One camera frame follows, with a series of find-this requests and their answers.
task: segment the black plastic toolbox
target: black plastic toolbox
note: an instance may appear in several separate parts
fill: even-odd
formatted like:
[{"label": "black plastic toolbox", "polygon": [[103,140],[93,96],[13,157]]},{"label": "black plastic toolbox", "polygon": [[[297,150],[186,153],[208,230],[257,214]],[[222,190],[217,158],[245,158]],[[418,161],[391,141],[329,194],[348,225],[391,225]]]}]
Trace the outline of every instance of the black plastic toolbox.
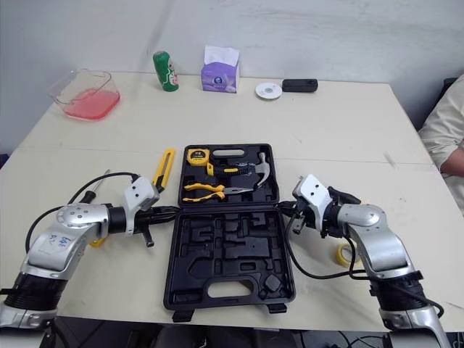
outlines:
[{"label": "black plastic toolbox", "polygon": [[[260,163],[265,153],[269,177],[254,191],[217,197],[203,202],[184,202],[211,192],[186,191],[193,183],[212,186],[255,188],[262,174],[215,177],[206,167],[187,160],[189,149],[207,149],[215,167]],[[239,150],[241,154],[230,154]],[[267,305],[269,313],[286,312],[286,302],[295,297],[291,264],[284,243],[276,170],[269,144],[192,145],[183,154],[178,203],[182,208],[173,232],[164,305],[174,310],[174,322],[190,321],[194,310],[236,305]],[[215,282],[240,281],[250,294],[211,297]]]}]

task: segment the pliers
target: pliers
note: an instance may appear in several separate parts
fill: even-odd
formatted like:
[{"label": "pliers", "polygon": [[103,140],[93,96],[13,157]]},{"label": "pliers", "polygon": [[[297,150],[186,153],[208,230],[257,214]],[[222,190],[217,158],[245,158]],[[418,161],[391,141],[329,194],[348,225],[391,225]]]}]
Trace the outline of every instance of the pliers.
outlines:
[{"label": "pliers", "polygon": [[253,188],[244,188],[244,187],[225,187],[224,185],[217,185],[211,186],[206,185],[204,183],[194,183],[192,185],[187,185],[183,187],[186,191],[192,190],[208,190],[212,191],[212,194],[208,194],[207,196],[203,196],[200,198],[183,198],[184,202],[203,202],[207,199],[211,199],[213,197],[218,197],[219,199],[224,199],[228,194],[241,194],[244,192],[253,191]]}]

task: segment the purple tissue box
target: purple tissue box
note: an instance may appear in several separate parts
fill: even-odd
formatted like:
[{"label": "purple tissue box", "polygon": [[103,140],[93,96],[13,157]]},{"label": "purple tissue box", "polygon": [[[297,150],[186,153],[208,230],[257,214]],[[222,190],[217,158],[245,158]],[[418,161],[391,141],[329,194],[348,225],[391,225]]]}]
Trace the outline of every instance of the purple tissue box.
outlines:
[{"label": "purple tissue box", "polygon": [[236,66],[213,62],[202,68],[204,91],[237,93],[239,89],[239,63]]}]

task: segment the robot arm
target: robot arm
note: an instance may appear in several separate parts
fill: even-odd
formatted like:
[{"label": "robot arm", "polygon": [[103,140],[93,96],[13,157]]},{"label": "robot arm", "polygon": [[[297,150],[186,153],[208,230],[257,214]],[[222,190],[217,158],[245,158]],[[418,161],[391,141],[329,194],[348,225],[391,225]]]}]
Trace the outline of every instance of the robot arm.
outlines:
[{"label": "robot arm", "polygon": [[57,212],[56,220],[30,248],[13,288],[0,304],[0,328],[50,326],[88,243],[109,233],[142,233],[146,245],[154,245],[148,225],[172,220],[176,211],[151,207],[160,196],[144,177],[132,182],[124,197],[123,207],[77,203]]},{"label": "robot arm", "polygon": [[[303,178],[293,191],[297,212],[309,207],[310,225],[324,237],[347,237],[356,241],[360,259],[377,297],[384,325],[393,330],[394,347],[450,348],[435,309],[425,299],[422,279],[406,249],[386,222],[385,212],[369,204],[338,204],[329,190],[313,175]],[[418,345],[418,333],[429,346]]]}]

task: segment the table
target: table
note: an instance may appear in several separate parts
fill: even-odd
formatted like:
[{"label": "table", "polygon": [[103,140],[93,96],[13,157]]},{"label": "table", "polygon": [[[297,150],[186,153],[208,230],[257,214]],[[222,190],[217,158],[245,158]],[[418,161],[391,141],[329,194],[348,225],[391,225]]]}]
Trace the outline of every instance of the table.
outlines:
[{"label": "table", "polygon": [[[11,286],[17,275],[31,222],[107,168],[152,177],[164,150],[175,147],[173,171],[158,204],[176,204],[184,146],[268,142],[281,199],[291,199],[298,177],[312,173],[384,208],[391,229],[425,276],[426,295],[444,306],[445,330],[464,329],[463,279],[457,276],[464,219],[388,85],[320,82],[315,94],[284,94],[265,102],[254,96],[254,87],[274,80],[242,78],[239,93],[230,95],[201,91],[197,76],[180,76],[179,91],[170,94],[152,74],[115,73],[113,78],[122,100],[107,119],[71,120],[52,105],[0,171],[1,286]],[[121,204],[127,185],[127,178],[106,180],[95,202]],[[88,247],[59,314],[171,323],[173,312],[163,307],[162,298],[172,229],[173,223],[151,227],[151,249],[140,235],[110,236],[100,248]],[[340,240],[322,240],[311,230],[291,238],[308,270],[341,270],[334,262]],[[192,323],[385,330],[367,282],[316,281],[295,268],[294,277],[297,297],[286,314],[269,315],[265,306],[213,308],[197,310]]]}]

